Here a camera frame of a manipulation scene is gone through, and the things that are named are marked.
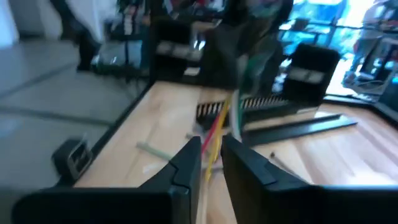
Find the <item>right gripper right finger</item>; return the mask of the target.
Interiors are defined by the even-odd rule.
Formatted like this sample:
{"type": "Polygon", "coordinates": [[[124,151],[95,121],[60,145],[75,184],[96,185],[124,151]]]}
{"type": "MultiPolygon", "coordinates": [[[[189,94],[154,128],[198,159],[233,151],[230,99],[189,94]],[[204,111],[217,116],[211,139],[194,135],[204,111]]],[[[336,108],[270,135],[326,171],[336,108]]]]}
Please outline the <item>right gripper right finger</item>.
{"type": "Polygon", "coordinates": [[[313,185],[234,137],[221,157],[237,224],[398,224],[398,187],[313,185]]]}

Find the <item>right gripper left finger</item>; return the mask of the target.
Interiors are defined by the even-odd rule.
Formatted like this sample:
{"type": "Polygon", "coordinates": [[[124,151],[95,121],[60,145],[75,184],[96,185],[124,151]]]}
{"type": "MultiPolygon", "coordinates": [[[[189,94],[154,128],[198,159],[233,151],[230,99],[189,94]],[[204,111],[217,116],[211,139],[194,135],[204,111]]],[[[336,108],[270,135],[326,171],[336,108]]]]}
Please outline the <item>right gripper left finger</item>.
{"type": "Polygon", "coordinates": [[[201,139],[191,138],[139,187],[52,187],[22,197],[12,224],[194,224],[201,139]]]}

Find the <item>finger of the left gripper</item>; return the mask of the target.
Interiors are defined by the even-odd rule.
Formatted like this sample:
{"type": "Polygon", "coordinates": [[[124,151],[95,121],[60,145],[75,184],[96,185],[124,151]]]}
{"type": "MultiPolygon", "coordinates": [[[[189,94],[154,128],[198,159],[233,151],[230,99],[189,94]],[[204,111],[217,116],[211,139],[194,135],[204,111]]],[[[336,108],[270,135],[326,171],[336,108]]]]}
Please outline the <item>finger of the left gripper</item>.
{"type": "MultiPolygon", "coordinates": [[[[340,58],[336,50],[299,44],[288,57],[290,65],[280,94],[289,101],[321,104],[340,58]]],[[[284,60],[284,50],[281,56],[249,56],[242,74],[242,92],[269,96],[284,60]]]]}
{"type": "Polygon", "coordinates": [[[205,29],[205,46],[194,50],[193,24],[158,20],[151,25],[150,77],[154,81],[237,89],[237,27],[220,24],[205,29]]]}

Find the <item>black slotted cable duct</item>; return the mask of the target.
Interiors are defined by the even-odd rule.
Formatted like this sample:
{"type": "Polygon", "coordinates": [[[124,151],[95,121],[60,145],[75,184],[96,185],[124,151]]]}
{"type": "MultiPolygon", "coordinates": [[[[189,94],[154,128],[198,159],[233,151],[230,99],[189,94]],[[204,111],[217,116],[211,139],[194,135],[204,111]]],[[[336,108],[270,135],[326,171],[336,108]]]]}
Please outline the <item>black slotted cable duct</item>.
{"type": "MultiPolygon", "coordinates": [[[[195,119],[204,131],[211,128],[215,118],[224,106],[224,101],[197,104],[195,119]]],[[[287,116],[300,110],[318,108],[320,103],[305,103],[286,100],[281,94],[267,97],[250,96],[241,100],[241,126],[264,119],[287,116]]]]}

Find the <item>person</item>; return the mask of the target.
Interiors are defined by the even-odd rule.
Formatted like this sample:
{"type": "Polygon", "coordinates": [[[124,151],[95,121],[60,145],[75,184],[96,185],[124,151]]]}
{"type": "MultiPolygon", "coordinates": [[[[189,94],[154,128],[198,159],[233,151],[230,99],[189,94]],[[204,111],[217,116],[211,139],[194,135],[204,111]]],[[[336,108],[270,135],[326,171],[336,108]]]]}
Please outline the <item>person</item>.
{"type": "Polygon", "coordinates": [[[384,26],[394,26],[398,23],[398,0],[377,0],[363,17],[364,26],[374,26],[363,29],[357,41],[356,50],[350,70],[355,72],[364,59],[362,69],[368,68],[382,50],[381,39],[385,36],[384,26]]]}
{"type": "Polygon", "coordinates": [[[61,22],[60,40],[68,40],[78,48],[78,72],[89,72],[102,43],[95,37],[89,21],[76,12],[68,0],[49,0],[61,22]]]}

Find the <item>black duct cover strip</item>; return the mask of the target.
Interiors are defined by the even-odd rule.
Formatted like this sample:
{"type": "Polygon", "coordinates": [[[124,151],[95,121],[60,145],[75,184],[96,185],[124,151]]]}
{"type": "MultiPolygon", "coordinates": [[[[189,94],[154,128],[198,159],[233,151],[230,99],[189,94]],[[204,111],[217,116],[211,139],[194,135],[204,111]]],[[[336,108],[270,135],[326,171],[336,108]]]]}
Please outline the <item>black duct cover strip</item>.
{"type": "Polygon", "coordinates": [[[259,146],[354,125],[357,125],[355,120],[343,114],[332,114],[303,121],[296,121],[293,123],[245,131],[243,134],[243,143],[248,146],[259,146]]]}

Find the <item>black aluminium table frame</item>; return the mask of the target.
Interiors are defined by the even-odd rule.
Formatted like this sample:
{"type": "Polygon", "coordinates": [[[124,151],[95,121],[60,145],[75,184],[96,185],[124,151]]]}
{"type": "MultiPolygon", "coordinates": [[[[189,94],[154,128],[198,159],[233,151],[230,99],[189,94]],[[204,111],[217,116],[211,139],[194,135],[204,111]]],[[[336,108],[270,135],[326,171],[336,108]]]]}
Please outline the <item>black aluminium table frame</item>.
{"type": "MultiPolygon", "coordinates": [[[[216,89],[158,82],[127,114],[106,142],[79,187],[138,186],[158,172],[165,162],[137,148],[137,143],[174,155],[193,131],[199,103],[226,98],[216,89]]],[[[342,113],[355,126],[258,146],[264,156],[316,184],[398,184],[398,130],[372,112],[331,104],[297,115],[250,123],[246,129],[342,113]]]]}

